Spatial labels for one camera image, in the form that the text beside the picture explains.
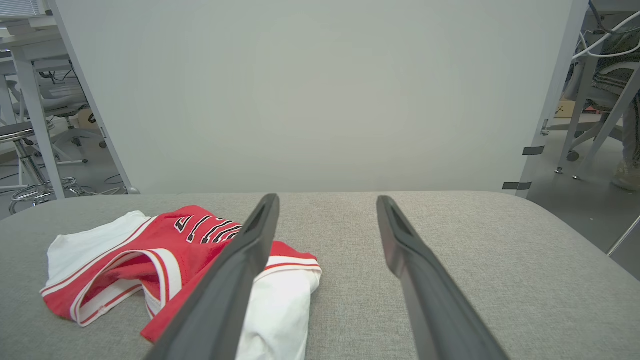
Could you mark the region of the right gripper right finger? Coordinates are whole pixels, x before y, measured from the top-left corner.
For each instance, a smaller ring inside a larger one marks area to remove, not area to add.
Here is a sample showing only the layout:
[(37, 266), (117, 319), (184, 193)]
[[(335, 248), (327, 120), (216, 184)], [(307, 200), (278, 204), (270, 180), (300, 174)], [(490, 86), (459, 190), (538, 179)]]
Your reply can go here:
[(401, 283), (421, 360), (506, 360), (507, 354), (393, 198), (376, 210), (387, 267)]

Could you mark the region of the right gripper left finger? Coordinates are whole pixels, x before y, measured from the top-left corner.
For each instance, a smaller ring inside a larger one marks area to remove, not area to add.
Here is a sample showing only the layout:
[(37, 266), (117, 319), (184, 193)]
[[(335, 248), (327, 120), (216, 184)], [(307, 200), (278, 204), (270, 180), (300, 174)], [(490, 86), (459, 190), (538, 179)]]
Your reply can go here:
[(146, 355), (148, 360), (233, 360), (256, 276), (268, 263), (281, 203), (260, 199)]

